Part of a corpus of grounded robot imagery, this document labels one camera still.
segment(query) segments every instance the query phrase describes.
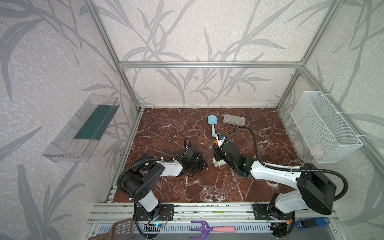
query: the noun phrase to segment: wall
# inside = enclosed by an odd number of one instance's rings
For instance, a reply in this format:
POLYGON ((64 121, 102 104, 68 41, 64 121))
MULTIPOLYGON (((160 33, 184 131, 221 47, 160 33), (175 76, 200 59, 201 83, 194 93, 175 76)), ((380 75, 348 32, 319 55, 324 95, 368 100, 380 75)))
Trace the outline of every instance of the wall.
MULTIPOLYGON (((306 68, 383 153, 384 1, 344 1, 306 68)), ((315 163, 290 113, 303 91, 300 77, 280 109, 300 159, 315 163)), ((334 203, 351 240, 384 235, 384 178, 361 149, 334 164, 315 164, 343 174, 347 194, 334 203)), ((341 188, 338 179, 334 179, 341 188)))
POLYGON ((0 239, 78 239, 136 115, 82 3, 0 2, 0 239), (90 160, 43 157, 90 93, 121 104, 90 160))
MULTIPOLYGON (((94 2, 120 61, 299 61, 332 1, 94 2)), ((293 73, 125 70, 137 99, 147 107, 275 107, 293 73)))

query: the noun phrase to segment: sponge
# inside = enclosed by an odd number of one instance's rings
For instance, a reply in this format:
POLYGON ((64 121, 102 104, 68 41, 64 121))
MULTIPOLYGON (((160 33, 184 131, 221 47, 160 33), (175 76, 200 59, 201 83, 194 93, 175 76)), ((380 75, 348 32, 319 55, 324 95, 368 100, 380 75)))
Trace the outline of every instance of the sponge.
POLYGON ((245 125, 245 118, 230 115, 230 114, 224 114, 224 121, 223 122, 228 123, 228 124, 232 124, 232 125, 237 125, 237 126, 244 126, 245 125))

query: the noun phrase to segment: green mat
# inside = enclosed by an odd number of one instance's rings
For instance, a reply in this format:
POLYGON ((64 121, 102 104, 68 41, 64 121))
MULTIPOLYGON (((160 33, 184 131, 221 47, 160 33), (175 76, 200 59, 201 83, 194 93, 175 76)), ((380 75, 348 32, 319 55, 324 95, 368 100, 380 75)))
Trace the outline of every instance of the green mat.
POLYGON ((100 140, 119 106, 99 105, 74 137, 100 140))

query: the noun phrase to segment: black mounting plate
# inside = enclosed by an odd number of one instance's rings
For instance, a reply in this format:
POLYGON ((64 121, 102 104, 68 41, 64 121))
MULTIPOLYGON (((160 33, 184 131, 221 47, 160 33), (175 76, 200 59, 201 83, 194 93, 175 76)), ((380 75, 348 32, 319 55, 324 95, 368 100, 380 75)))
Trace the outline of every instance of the black mounting plate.
MULTIPOLYGON (((255 220, 277 220, 268 213, 268 204, 254 203, 253 214, 255 215, 255 220)), ((279 216, 278 220, 289 220, 290 218, 291 216, 288 217, 288 215, 284 214, 279 216)))
MULTIPOLYGON (((168 221, 173 220, 173 214, 175 211, 175 205, 173 204, 161 204, 160 212, 165 212, 168 215, 168 221)), ((145 209, 143 207, 137 207, 136 209, 136 218, 138 221, 147 221, 147 214, 145 213, 145 209)), ((166 221, 167 216, 165 214, 160 214, 157 218, 157 221, 166 221)))

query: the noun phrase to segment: spatula head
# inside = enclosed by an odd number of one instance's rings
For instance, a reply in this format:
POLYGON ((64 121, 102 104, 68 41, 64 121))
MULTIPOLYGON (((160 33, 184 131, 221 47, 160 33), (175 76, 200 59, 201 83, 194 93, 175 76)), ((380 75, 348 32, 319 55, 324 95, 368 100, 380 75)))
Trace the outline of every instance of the spatula head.
POLYGON ((209 115, 208 116, 208 124, 217 124, 217 117, 215 115, 209 115))

